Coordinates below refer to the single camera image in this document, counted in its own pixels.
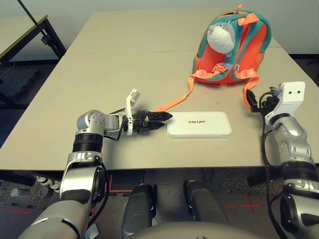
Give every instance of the table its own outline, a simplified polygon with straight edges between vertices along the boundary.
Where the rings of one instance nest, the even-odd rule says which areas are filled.
[[[208,22],[226,10],[93,14],[4,143],[0,150],[1,168],[63,170],[72,151],[76,120],[83,113],[90,109],[109,113],[122,108],[132,88],[141,93],[135,110],[154,110],[184,94],[201,35]],[[196,16],[196,22],[190,13]],[[130,40],[123,40],[128,35]],[[187,43],[180,44],[184,37]],[[314,160],[319,162],[318,87],[274,39],[258,72],[261,80],[253,89],[257,97],[281,82],[305,81],[305,101],[296,117],[308,131]],[[169,110],[224,111],[233,130],[229,138],[170,139],[166,127],[149,135],[123,134],[118,142],[105,138],[102,153],[106,167],[262,166],[262,119],[244,105],[243,85],[220,88],[196,83],[188,99]],[[266,143],[268,158],[278,164],[271,138]]]
[[[28,16],[0,18],[0,66],[11,60],[43,30],[48,35],[45,41],[42,39],[43,43],[49,45],[59,59],[62,58],[66,49],[51,26],[48,15],[35,15],[34,19],[37,21],[38,27]],[[0,104],[0,109],[26,109],[28,106],[15,104],[2,93],[0,93],[0,99],[5,103]]]

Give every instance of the orange strap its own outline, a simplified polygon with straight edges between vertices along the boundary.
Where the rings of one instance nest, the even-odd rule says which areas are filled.
[[[189,87],[188,92],[174,101],[171,101],[165,105],[157,107],[156,111],[157,112],[166,111],[167,109],[172,108],[173,106],[176,106],[180,102],[184,101],[186,97],[193,91],[195,78],[209,79],[209,78],[212,78],[213,76],[224,73],[227,69],[217,64],[213,68],[213,70],[214,70],[213,73],[207,73],[205,70],[197,70],[194,74],[190,75],[188,77],[188,87]]]
[[[257,85],[259,81],[259,75],[258,73],[254,70],[254,68],[250,68],[248,70],[243,70],[241,72],[236,71],[235,76],[239,79],[248,79],[250,78],[251,80],[245,85],[244,87],[244,102],[245,105],[251,109],[248,101],[247,101],[247,90],[250,90],[253,88],[255,85]]]
[[[259,21],[259,18],[254,13],[248,14],[246,17],[237,19],[239,26],[257,22],[257,21]]]

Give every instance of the backpack strap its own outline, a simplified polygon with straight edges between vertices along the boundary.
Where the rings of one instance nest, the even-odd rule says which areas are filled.
[[[156,108],[156,111],[157,112],[162,112],[162,111],[166,111],[168,110],[169,108],[172,108],[173,106],[179,104],[180,102],[184,101],[186,99],[186,97],[193,91],[193,88],[194,88],[194,81],[196,78],[201,78],[201,79],[209,79],[209,78],[212,78],[218,74],[222,74],[224,73],[227,69],[224,68],[223,66],[221,66],[220,64],[216,64],[216,66],[213,68],[214,72],[213,73],[208,73],[206,72],[205,70],[197,70],[194,74],[191,74],[189,77],[188,77],[188,92],[177,98],[176,100],[174,101],[171,101],[165,105],[162,105],[160,107],[157,107]]]
[[[245,105],[251,110],[251,107],[247,101],[247,90],[250,90],[253,88],[255,85],[257,85],[259,81],[259,75],[258,73],[254,70],[254,68],[250,68],[248,70],[243,70],[241,72],[235,71],[235,76],[239,79],[250,79],[250,81],[244,86],[244,102]]]

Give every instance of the strap buckle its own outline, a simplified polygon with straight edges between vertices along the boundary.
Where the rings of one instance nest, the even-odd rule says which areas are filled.
[[[240,72],[242,79],[252,78],[254,75],[254,71],[252,69],[243,70]]]
[[[227,70],[227,68],[225,68],[225,66],[223,66],[221,64],[224,64],[224,63],[219,63],[219,64],[217,63],[211,71],[212,72],[217,71],[220,73],[224,73]]]
[[[205,71],[203,69],[199,69],[199,70],[196,71],[195,74],[196,74],[196,77],[205,79],[207,71]]]

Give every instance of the black pole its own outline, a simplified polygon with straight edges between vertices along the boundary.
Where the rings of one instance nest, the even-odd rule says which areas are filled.
[[[26,14],[31,18],[31,20],[33,21],[34,25],[36,25],[37,27],[39,27],[39,24],[37,23],[37,21],[34,19],[34,17],[31,15],[31,13],[28,11],[28,9],[26,9],[25,5],[21,2],[21,0],[17,0],[18,3],[21,5],[21,7],[23,8],[23,10],[26,12]],[[41,30],[41,33],[43,36],[46,36],[46,34],[44,33],[43,30]]]

